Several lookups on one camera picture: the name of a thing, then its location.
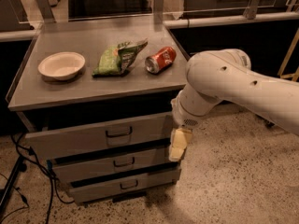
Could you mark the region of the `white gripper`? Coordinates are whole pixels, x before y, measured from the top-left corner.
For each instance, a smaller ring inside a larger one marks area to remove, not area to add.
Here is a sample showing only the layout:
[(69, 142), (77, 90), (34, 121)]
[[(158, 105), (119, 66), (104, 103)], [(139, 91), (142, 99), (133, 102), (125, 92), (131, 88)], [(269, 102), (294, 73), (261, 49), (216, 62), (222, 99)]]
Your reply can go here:
[(169, 160), (180, 161), (187, 145), (192, 140), (192, 130), (199, 125), (200, 118), (204, 116), (199, 104), (194, 100), (175, 98), (171, 101), (172, 115), (179, 127), (171, 132)]

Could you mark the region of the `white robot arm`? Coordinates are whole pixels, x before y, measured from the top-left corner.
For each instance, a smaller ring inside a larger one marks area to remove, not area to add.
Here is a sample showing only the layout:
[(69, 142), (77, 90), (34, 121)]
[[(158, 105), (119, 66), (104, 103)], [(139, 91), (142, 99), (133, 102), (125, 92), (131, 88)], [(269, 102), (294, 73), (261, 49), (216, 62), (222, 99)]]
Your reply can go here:
[(251, 70), (249, 56), (240, 49), (208, 50), (186, 64), (185, 87), (171, 101), (178, 125), (171, 132), (169, 160), (180, 161), (192, 130), (214, 106), (229, 101), (289, 133), (299, 134), (299, 83)]

